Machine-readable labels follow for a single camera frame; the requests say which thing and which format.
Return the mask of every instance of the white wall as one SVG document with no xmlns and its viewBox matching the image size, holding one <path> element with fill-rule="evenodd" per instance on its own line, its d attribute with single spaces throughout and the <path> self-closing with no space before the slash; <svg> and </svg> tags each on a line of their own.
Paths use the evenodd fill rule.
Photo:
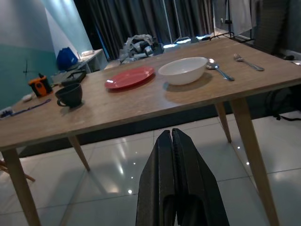
<svg viewBox="0 0 301 226">
<path fill-rule="evenodd" d="M 40 0 L 0 0 L 0 44 L 53 51 Z"/>
<path fill-rule="evenodd" d="M 77 56 L 77 50 L 75 49 L 73 44 L 70 42 L 68 37 L 65 35 L 65 33 L 62 31 L 60 26 L 57 24 L 57 22 L 54 20 L 54 18 L 51 16 L 51 14 L 48 12 L 46 8 L 45 11 L 46 11 L 46 16 L 48 20 L 55 56 L 57 57 L 59 51 L 62 48 L 66 48 L 66 47 L 69 47 L 74 53 L 74 55 Z"/>
<path fill-rule="evenodd" d="M 79 53 L 92 49 L 85 27 L 73 0 L 41 1 Z"/>
</svg>

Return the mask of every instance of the white bowl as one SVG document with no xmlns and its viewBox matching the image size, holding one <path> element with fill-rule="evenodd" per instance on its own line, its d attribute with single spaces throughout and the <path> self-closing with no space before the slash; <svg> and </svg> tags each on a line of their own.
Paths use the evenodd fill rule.
<svg viewBox="0 0 301 226">
<path fill-rule="evenodd" d="M 204 57 L 189 57 L 175 60 L 162 66 L 158 73 L 169 84 L 184 85 L 198 80 L 204 73 L 208 59 Z"/>
</svg>

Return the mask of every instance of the table leg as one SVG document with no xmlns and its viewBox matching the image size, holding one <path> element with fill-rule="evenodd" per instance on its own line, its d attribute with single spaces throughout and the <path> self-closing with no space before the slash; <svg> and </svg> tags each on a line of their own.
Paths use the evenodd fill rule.
<svg viewBox="0 0 301 226">
<path fill-rule="evenodd" d="M 279 226 L 268 175 L 261 156 L 246 99 L 240 98 L 232 100 L 231 106 L 269 223 L 271 226 Z"/>
<path fill-rule="evenodd" d="M 15 187 L 18 199 L 24 211 L 29 226 L 41 226 L 40 219 L 34 204 L 32 194 L 27 184 L 22 165 L 16 149 L 2 152 L 9 171 L 10 178 Z"/>
<path fill-rule="evenodd" d="M 227 117 L 226 117 L 226 111 L 225 111 L 225 107 L 224 107 L 224 103 L 220 102 L 215 104 L 215 108 L 218 114 L 218 117 L 221 120 L 221 124 L 222 124 L 222 128 L 225 131 L 227 140 L 229 143 L 231 143 L 231 135 L 230 135 L 230 131 L 229 131 L 229 126 L 228 126 L 228 121 L 227 121 Z"/>
<path fill-rule="evenodd" d="M 86 169 L 88 171 L 90 171 L 90 167 L 88 165 L 88 162 L 86 161 L 83 151 L 81 150 L 79 141 L 77 140 L 76 136 L 68 137 L 68 139 L 69 139 L 71 145 L 74 147 L 76 153 L 79 155 L 79 158 L 82 161 L 82 163 L 84 164 L 84 166 L 86 167 Z"/>
</svg>

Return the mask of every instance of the wooden table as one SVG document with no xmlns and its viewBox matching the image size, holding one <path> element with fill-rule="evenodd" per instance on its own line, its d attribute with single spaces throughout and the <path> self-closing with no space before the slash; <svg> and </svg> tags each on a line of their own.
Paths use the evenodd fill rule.
<svg viewBox="0 0 301 226">
<path fill-rule="evenodd" d="M 233 53 L 239 53 L 250 62 L 264 67 L 265 71 L 257 72 L 244 63 L 235 62 Z M 148 83 L 122 92 L 108 92 L 103 85 L 107 79 L 126 69 L 147 65 L 154 67 L 157 72 L 162 65 L 173 60 L 196 56 L 215 59 L 236 80 L 226 81 L 217 71 L 210 70 L 198 81 L 185 86 L 170 86 L 158 73 Z M 57 106 L 54 94 L 26 104 L 18 103 L 16 110 L 35 105 L 47 98 L 52 99 L 39 108 L 0 121 L 0 151 L 7 163 L 28 224 L 40 226 L 18 159 L 17 147 L 68 137 L 89 170 L 76 135 L 210 104 L 216 105 L 227 138 L 231 141 L 222 105 L 224 101 L 230 101 L 263 206 L 270 224 L 278 226 L 267 172 L 245 97 L 300 83 L 301 68 L 297 65 L 230 39 L 208 41 L 89 74 L 82 82 L 84 104 L 77 109 L 69 110 L 67 107 Z"/>
</svg>

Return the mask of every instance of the white tile floor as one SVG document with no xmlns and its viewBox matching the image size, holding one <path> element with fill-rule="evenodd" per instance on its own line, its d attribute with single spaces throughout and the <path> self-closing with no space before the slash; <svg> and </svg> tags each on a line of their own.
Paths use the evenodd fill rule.
<svg viewBox="0 0 301 226">
<path fill-rule="evenodd" d="M 297 112 L 286 115 L 301 117 Z M 227 119 L 232 144 L 227 143 L 217 118 L 176 127 L 193 139 L 214 173 L 230 225 L 268 226 L 236 122 L 233 115 Z M 300 225 L 301 122 L 268 117 L 253 123 L 281 224 Z M 90 173 L 72 148 L 21 159 L 24 171 L 36 179 L 29 186 L 42 225 L 134 226 L 139 177 L 162 131 L 83 146 Z M 27 226 L 9 175 L 3 172 L 0 225 Z"/>
</svg>

